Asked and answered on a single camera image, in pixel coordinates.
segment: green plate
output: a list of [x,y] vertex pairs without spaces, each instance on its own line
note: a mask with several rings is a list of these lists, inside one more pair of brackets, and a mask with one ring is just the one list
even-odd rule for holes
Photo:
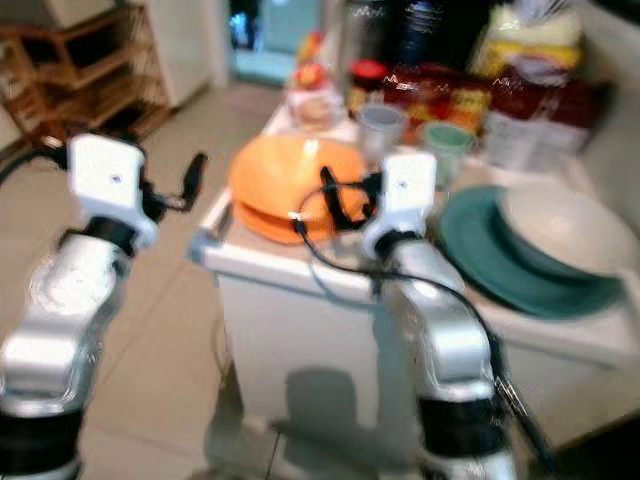
[[445,252],[472,283],[498,301],[544,319],[585,316],[622,298],[618,280],[567,280],[518,263],[500,234],[496,201],[502,192],[500,187],[459,192],[440,218]]

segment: wooden rack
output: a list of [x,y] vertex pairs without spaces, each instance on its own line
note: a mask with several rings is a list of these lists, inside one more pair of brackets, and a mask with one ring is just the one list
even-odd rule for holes
[[169,115],[153,32],[142,6],[70,30],[0,26],[0,96],[33,144],[86,129],[144,136]]

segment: tiled floor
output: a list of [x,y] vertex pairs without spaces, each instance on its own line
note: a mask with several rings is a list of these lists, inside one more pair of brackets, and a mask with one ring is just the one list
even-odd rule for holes
[[[196,151],[209,152],[214,161],[194,212],[169,215],[158,244],[135,262],[85,423],[83,478],[370,478],[340,462],[335,470],[326,455],[319,457],[320,467],[316,460],[307,471],[290,454],[298,445],[298,456],[309,460],[315,455],[309,445],[243,427],[234,383],[218,394],[220,299],[207,273],[185,259],[233,152],[260,132],[279,101],[279,92],[250,85],[208,92],[144,142],[148,174],[161,192],[179,190]],[[0,340],[22,317],[33,269],[65,228],[80,224],[66,181],[36,161],[0,189]]]

